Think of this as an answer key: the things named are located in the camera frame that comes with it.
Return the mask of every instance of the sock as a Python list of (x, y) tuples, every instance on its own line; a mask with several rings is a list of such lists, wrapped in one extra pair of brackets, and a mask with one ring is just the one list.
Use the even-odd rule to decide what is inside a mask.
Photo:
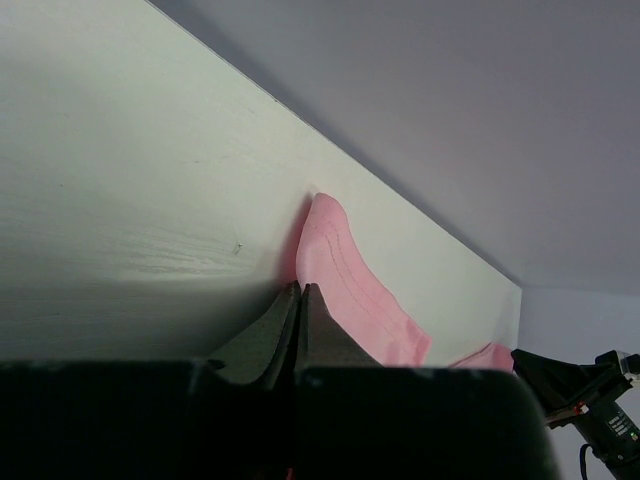
[(369, 355), (387, 366), (420, 366), (431, 337), (402, 310), (365, 264), (346, 212), (319, 193), (302, 230), (298, 281), (320, 287), (329, 313)]

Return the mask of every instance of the ceiling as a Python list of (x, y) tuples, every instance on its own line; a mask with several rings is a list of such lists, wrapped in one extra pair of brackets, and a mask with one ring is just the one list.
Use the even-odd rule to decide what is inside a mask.
[(520, 284), (640, 294), (637, 0), (153, 3)]

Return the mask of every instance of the black device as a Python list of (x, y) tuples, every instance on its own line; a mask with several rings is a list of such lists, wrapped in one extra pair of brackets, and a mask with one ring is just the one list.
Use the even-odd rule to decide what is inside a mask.
[(544, 428), (514, 375), (382, 368), (317, 285), (207, 358), (0, 362), (3, 479), (557, 480)]
[(573, 425), (618, 480), (640, 479), (640, 430), (616, 403), (638, 384), (640, 355), (611, 351), (593, 365), (574, 365), (523, 350), (512, 352), (516, 373), (532, 388), (550, 428)]

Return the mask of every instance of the gray wall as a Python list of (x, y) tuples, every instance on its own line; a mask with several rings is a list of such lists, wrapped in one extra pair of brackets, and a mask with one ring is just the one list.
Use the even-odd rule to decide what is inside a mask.
[[(609, 350), (640, 351), (640, 297), (525, 288), (522, 298), (519, 347), (572, 363), (593, 363)], [(640, 389), (619, 401), (640, 423)], [(564, 478), (580, 478), (578, 450), (584, 443), (573, 427), (551, 432)], [(590, 480), (612, 475), (592, 456), (587, 460)]]

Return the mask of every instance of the wood grain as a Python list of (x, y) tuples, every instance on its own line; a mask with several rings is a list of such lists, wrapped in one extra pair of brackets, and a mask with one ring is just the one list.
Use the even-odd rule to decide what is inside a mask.
[(518, 287), (150, 5), (2, 15), (1, 356), (206, 353), (291, 276), (318, 191), (430, 363), (515, 342)]

